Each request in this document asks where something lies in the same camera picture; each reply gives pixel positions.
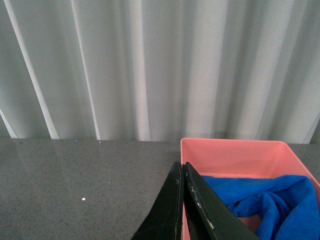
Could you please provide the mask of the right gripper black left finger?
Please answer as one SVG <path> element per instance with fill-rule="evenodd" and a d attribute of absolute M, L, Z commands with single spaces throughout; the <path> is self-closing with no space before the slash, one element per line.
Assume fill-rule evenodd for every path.
<path fill-rule="evenodd" d="M 184 204 L 184 173 L 175 161 L 133 240 L 180 240 Z"/>

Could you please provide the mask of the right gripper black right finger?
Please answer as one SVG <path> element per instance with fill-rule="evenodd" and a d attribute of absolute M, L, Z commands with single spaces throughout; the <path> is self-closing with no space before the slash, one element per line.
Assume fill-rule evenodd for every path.
<path fill-rule="evenodd" d="M 184 174 L 184 209 L 191 240 L 257 240 L 189 163 Z"/>

